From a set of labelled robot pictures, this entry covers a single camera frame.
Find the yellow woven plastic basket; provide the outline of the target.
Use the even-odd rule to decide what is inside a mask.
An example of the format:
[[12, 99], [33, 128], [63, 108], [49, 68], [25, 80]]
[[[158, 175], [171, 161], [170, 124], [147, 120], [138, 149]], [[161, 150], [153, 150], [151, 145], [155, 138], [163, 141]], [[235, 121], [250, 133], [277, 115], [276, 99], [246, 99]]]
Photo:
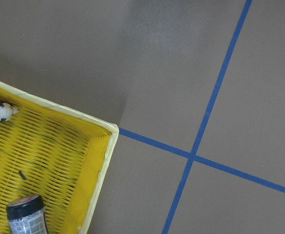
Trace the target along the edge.
[[0, 123], [0, 234], [6, 205], [31, 194], [43, 197], [50, 233], [87, 233], [118, 126], [3, 82], [0, 100], [19, 109]]

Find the dark bottle with label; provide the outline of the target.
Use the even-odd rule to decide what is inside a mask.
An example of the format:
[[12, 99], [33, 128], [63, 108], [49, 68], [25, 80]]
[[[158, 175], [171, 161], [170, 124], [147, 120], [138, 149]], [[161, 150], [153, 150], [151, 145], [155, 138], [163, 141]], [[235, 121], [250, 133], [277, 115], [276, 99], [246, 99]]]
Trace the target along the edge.
[[10, 234], [49, 233], [41, 195], [28, 195], [8, 203], [6, 214]]

